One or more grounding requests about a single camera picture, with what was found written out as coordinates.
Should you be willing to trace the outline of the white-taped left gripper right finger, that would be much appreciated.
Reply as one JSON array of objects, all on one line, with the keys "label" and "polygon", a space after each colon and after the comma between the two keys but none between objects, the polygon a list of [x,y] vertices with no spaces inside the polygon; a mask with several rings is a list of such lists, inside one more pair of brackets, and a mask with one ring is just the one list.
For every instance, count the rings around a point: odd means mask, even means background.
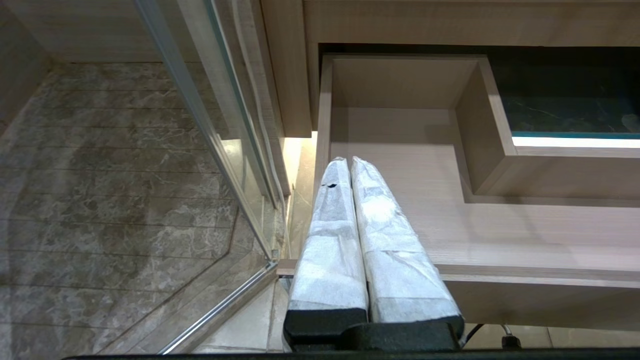
[{"label": "white-taped left gripper right finger", "polygon": [[462,335],[461,310],[380,171],[355,156],[350,180],[371,320],[444,321]]}]

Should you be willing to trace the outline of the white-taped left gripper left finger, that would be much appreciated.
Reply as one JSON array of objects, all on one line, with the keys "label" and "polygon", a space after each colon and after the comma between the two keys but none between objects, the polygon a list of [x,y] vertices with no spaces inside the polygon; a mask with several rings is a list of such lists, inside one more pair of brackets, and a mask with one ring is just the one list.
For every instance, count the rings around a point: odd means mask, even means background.
[{"label": "white-taped left gripper left finger", "polygon": [[350,170],[329,162],[295,266],[283,322],[287,351],[332,350],[345,331],[368,323],[370,306]]}]

